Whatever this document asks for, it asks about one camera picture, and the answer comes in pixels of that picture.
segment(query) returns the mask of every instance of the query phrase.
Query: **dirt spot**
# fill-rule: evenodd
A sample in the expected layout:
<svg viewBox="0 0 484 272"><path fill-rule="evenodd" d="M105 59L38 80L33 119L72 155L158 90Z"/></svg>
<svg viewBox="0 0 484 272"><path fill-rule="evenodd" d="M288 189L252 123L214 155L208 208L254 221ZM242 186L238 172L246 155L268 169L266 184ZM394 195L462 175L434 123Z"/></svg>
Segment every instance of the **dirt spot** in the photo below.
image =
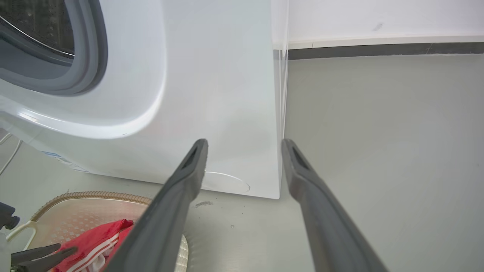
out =
<svg viewBox="0 0 484 272"><path fill-rule="evenodd" d="M378 23L377 26L373 28L373 31L378 31L383 27L383 23Z"/></svg>
<svg viewBox="0 0 484 272"><path fill-rule="evenodd" d="M195 205L195 208L201 207L201 206L210 206L213 205L213 202L211 201L203 201Z"/></svg>

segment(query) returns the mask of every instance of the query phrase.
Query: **white cable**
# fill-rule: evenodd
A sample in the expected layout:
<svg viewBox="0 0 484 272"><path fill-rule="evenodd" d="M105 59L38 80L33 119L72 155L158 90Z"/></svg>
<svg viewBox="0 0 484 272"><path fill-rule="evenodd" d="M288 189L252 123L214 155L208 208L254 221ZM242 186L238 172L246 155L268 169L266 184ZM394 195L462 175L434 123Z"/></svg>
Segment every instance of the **white cable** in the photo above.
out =
<svg viewBox="0 0 484 272"><path fill-rule="evenodd" d="M5 163L5 165L2 167L2 169L0 170L0 175L5 171L5 168L7 168L8 164L12 161L12 159L14 158L15 154L17 154L17 151L18 149L20 148L20 145L22 144L22 140L18 140L18 144L17 144L17 147L15 148L14 150L14 153L12 154L12 156L10 156L10 158L8 159L7 163Z"/></svg>
<svg viewBox="0 0 484 272"><path fill-rule="evenodd" d="M7 133L7 135L5 135L1 140L0 140L0 145L3 144L8 138L10 138L10 136L12 136L11 133Z"/></svg>

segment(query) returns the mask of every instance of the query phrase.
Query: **washing machine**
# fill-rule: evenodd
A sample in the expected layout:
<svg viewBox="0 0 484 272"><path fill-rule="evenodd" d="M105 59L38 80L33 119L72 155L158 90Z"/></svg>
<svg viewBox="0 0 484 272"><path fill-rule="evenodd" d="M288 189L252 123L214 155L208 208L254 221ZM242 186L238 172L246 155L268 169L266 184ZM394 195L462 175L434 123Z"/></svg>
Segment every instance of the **washing machine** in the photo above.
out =
<svg viewBox="0 0 484 272"><path fill-rule="evenodd" d="M73 170L279 198L288 0L6 0L1 126Z"/></svg>

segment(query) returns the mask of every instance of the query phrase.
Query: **red garment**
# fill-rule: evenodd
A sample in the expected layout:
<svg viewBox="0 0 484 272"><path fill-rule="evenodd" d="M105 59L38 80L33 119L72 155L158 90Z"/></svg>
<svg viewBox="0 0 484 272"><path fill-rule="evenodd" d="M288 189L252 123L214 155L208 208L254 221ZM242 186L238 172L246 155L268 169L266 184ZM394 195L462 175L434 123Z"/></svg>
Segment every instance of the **red garment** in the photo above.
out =
<svg viewBox="0 0 484 272"><path fill-rule="evenodd" d="M87 267L93 259L107 249L117 245L120 232L133 225L132 220L122 219L100 225L81 234L76 239L66 242L59 250L76 246L77 252L54 268L55 272L78 272Z"/></svg>
<svg viewBox="0 0 484 272"><path fill-rule="evenodd" d="M127 229L124 229L120 232L120 237L119 237L119 241L116 243L116 245L114 246L113 248L113 251L111 251L111 253L109 253L109 258L106 260L106 264L103 266L103 268L101 269L101 271L104 271L104 269L106 269L107 267L107 264L109 263L109 260L111 259L111 257L114 256L114 254L116 253L116 251L121 247L122 245L122 242L124 242L124 239L126 239L126 237L128 236L129 232L134 228L134 226L131 226Z"/></svg>

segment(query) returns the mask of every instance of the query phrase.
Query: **woven basket rim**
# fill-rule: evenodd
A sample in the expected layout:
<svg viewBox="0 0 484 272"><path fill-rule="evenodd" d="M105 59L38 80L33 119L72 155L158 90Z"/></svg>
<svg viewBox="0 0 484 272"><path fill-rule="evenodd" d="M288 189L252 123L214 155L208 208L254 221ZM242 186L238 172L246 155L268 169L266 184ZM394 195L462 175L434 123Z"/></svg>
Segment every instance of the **woven basket rim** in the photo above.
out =
<svg viewBox="0 0 484 272"><path fill-rule="evenodd" d="M76 192L76 193L66 193L53 198L51 201L43 205L31 218L31 221L37 222L39 218L44 215L49 209L55 205L70 199L82 199L82 198L99 198L99 199L113 199L113 200L123 200L134 203L139 203L143 205L149 205L151 199L144 196L136 196L131 194L122 194L114 192L103 192L103 191L91 191L91 192Z"/></svg>

